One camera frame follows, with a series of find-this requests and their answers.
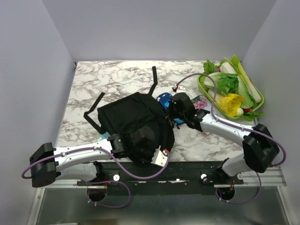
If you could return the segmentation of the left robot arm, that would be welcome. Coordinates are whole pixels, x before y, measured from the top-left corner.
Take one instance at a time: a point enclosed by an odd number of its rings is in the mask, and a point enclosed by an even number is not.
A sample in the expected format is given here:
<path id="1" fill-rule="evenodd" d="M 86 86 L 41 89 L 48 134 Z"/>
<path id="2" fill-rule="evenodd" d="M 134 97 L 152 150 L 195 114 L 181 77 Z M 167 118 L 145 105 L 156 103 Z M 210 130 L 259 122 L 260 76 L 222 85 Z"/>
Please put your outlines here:
<path id="1" fill-rule="evenodd" d="M 99 185 L 104 174 L 96 169 L 99 160 L 113 159 L 119 164 L 120 158 L 127 158 L 139 142 L 152 141 L 154 133 L 149 127 L 138 130 L 135 135 L 114 134 L 105 140 L 72 148 L 54 148 L 44 143 L 30 157 L 31 184 L 41 188 L 56 180 L 83 180 Z"/>

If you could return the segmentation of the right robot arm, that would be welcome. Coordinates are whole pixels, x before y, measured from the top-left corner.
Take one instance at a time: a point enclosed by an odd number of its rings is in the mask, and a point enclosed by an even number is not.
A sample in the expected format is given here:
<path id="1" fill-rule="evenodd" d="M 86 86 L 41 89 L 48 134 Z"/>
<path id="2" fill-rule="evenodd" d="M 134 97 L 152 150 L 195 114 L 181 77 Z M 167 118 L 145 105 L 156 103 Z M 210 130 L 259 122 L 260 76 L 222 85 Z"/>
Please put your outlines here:
<path id="1" fill-rule="evenodd" d="M 224 160 L 216 171 L 216 179 L 222 184 L 242 172 L 264 173 L 279 154 L 278 144 L 266 126 L 258 124 L 251 127 L 221 120 L 207 110 L 195 109 L 186 93 L 175 94 L 169 100 L 167 115 L 184 121 L 189 128 L 216 134 L 243 148 L 242 154 Z"/>

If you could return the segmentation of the white book pink flowers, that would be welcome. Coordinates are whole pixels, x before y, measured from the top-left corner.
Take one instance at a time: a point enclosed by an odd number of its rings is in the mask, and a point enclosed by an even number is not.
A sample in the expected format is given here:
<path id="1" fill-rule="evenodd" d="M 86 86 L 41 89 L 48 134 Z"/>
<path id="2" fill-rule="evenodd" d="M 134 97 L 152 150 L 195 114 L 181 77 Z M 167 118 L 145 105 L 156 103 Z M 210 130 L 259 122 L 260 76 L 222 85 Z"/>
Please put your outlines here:
<path id="1" fill-rule="evenodd" d="M 196 110 L 204 109 L 210 111 L 210 101 L 208 101 L 203 95 L 198 95 L 191 101 Z"/>

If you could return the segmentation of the black backpack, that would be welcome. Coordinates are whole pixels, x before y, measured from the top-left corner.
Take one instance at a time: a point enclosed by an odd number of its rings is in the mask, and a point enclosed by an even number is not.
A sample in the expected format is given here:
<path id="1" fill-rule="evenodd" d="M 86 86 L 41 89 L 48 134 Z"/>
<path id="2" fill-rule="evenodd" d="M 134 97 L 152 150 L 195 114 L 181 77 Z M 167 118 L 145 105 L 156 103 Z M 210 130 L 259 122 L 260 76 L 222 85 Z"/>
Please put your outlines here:
<path id="1" fill-rule="evenodd" d="M 127 97 L 98 107 L 104 93 L 101 93 L 83 117 L 100 133 L 130 134 L 130 128 L 139 126 L 160 126 L 163 136 L 161 150 L 170 151 L 174 145 L 173 128 L 159 102 L 152 96 L 158 83 L 157 69 L 152 68 L 153 85 L 147 94 L 135 92 Z"/>

